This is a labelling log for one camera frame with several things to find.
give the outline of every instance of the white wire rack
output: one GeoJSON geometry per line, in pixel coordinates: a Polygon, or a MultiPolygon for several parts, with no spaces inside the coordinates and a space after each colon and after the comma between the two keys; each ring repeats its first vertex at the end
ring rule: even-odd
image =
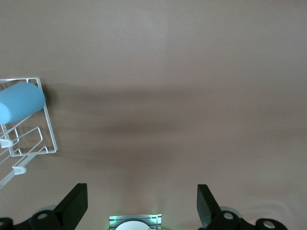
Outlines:
{"type": "MultiPolygon", "coordinates": [[[[20,78],[0,80],[0,91],[19,82],[36,84],[41,90],[39,78],[20,78]]],[[[0,125],[0,189],[15,175],[26,172],[26,164],[38,154],[55,153],[58,150],[47,105],[44,109],[18,123],[0,125]],[[8,164],[12,165],[7,174],[8,164]]]]}

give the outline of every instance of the white circular disc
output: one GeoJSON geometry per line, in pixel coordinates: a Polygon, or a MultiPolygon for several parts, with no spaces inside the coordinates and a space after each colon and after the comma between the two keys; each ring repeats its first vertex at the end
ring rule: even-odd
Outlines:
{"type": "Polygon", "coordinates": [[[140,221],[128,221],[119,225],[116,230],[151,230],[147,224],[140,221]]]}

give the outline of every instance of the gray surface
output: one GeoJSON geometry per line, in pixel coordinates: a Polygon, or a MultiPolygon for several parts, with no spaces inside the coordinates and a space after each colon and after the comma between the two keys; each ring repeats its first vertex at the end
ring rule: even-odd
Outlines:
{"type": "Polygon", "coordinates": [[[81,229],[162,213],[197,184],[250,223],[307,226],[306,1],[0,0],[0,77],[40,77],[59,144],[1,191],[20,222],[88,183],[81,229]]]}

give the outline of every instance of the white plastic hook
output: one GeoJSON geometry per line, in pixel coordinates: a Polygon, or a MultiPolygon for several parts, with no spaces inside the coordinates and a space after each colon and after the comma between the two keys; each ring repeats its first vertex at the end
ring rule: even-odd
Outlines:
{"type": "Polygon", "coordinates": [[[14,143],[9,139],[0,139],[1,148],[10,148],[14,145],[14,143]]]}
{"type": "Polygon", "coordinates": [[[22,166],[12,166],[12,168],[14,169],[15,175],[24,174],[27,171],[27,169],[22,166]]]}

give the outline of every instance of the screw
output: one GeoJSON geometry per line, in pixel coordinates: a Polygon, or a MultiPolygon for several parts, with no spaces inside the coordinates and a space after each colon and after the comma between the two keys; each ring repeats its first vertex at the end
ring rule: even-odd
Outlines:
{"type": "Polygon", "coordinates": [[[224,217],[225,217],[226,219],[233,219],[233,218],[234,218],[234,216],[233,216],[231,213],[229,213],[229,212],[225,212],[225,213],[224,213],[224,217]]]}
{"type": "Polygon", "coordinates": [[[274,228],[275,228],[275,225],[274,225],[272,222],[268,221],[268,220],[266,220],[266,221],[263,223],[263,225],[264,225],[265,227],[269,228],[269,229],[274,229],[274,228]]]}

